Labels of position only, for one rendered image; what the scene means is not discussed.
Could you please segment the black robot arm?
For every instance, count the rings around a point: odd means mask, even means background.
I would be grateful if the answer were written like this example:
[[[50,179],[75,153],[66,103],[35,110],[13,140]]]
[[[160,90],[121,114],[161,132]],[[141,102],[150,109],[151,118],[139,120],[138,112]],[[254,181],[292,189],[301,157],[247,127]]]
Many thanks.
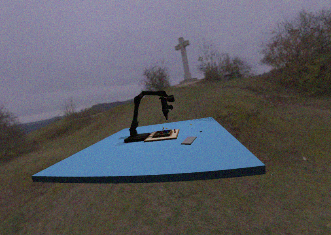
[[[168,96],[164,90],[162,90],[162,91],[142,91],[138,96],[135,96],[135,98],[134,98],[134,115],[133,115],[134,118],[133,118],[133,121],[132,121],[131,128],[129,129],[130,137],[138,136],[138,132],[136,130],[136,128],[138,126],[138,122],[137,122],[138,107],[139,107],[141,98],[144,95],[162,96],[162,97],[159,98],[159,99],[161,99],[162,104],[167,103],[167,101],[168,102],[174,102],[174,96],[173,95]],[[164,97],[167,97],[167,98],[164,98]],[[173,106],[172,105],[167,105],[166,109],[167,108],[172,110]]]

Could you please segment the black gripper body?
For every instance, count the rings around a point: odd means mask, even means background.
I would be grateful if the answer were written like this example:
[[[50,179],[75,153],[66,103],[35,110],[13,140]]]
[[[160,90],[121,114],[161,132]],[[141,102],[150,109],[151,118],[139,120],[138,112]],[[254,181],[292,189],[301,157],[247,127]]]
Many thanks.
[[[167,103],[162,104],[162,112],[163,112],[163,113],[165,113],[165,112],[169,112],[169,109],[168,109],[168,108],[166,109],[166,106],[167,106],[167,105],[168,105]]]

